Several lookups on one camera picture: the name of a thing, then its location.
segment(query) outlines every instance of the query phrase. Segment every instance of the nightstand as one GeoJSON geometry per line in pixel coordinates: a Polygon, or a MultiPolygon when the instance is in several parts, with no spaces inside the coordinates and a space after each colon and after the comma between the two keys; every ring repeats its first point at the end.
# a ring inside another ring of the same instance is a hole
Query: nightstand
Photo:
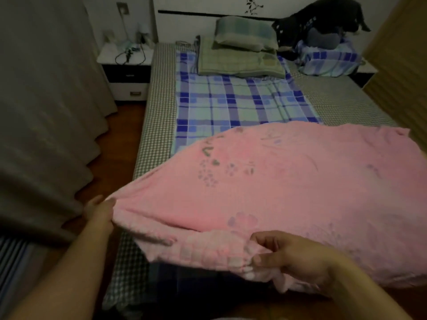
{"type": "Polygon", "coordinates": [[[120,55],[117,58],[118,65],[115,62],[116,56],[121,52],[118,51],[117,46],[112,43],[106,43],[102,48],[97,62],[103,68],[104,76],[108,81],[115,101],[147,100],[154,50],[144,48],[144,52],[145,61],[143,52],[139,51],[134,52],[129,63],[125,65],[121,65],[121,63],[126,61],[126,55],[120,55]]]}
{"type": "Polygon", "coordinates": [[[369,80],[378,73],[378,70],[372,66],[366,59],[362,58],[362,62],[355,72],[351,73],[349,77],[362,89],[369,82],[369,80]]]}

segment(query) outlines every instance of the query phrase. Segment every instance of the person's right arm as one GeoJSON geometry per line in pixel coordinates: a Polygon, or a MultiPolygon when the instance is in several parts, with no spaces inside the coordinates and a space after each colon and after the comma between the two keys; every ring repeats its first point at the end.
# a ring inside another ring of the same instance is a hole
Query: person's right arm
{"type": "Polygon", "coordinates": [[[411,320],[411,317],[355,263],[334,248],[281,231],[251,237],[273,251],[256,255],[253,264],[275,268],[318,285],[352,320],[411,320]]]}

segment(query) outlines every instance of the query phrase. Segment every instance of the person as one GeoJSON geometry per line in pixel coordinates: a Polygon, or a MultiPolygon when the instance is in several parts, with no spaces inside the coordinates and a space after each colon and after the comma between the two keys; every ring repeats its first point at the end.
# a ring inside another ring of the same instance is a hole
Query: person
{"type": "MultiPolygon", "coordinates": [[[[113,231],[114,199],[102,196],[84,208],[86,227],[56,267],[9,315],[8,320],[89,320],[101,284],[108,239],[113,231]]],[[[352,320],[410,320],[411,317],[355,263],[332,247],[281,231],[251,236],[271,253],[253,264],[280,268],[298,280],[317,285],[352,320]]]]}

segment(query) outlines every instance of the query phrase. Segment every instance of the wall outlet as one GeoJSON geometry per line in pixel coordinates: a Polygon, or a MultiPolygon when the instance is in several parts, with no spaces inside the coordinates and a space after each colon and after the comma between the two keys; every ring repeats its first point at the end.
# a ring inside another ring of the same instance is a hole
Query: wall outlet
{"type": "Polygon", "coordinates": [[[129,8],[126,2],[117,2],[117,9],[119,9],[121,15],[129,14],[129,8]]]}

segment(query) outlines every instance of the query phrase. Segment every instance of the blue and white plaid sheet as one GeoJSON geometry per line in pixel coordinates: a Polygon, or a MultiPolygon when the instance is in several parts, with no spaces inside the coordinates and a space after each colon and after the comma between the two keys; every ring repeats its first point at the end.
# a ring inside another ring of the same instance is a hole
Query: blue and white plaid sheet
{"type": "Polygon", "coordinates": [[[177,119],[172,154],[237,126],[293,120],[321,122],[279,57],[286,77],[237,78],[197,74],[194,52],[176,53],[177,119]]]}
{"type": "MultiPolygon", "coordinates": [[[[243,79],[199,76],[194,52],[178,51],[176,56],[177,120],[172,155],[199,139],[236,126],[292,120],[321,123],[282,58],[285,79],[243,79]]],[[[242,296],[268,287],[268,283],[248,282],[227,272],[151,263],[143,302],[226,292],[242,296]]]]}
{"type": "Polygon", "coordinates": [[[296,46],[299,58],[296,64],[306,75],[338,77],[351,74],[359,65],[362,56],[348,39],[343,39],[337,48],[327,50],[309,47],[300,40],[296,46]]]}

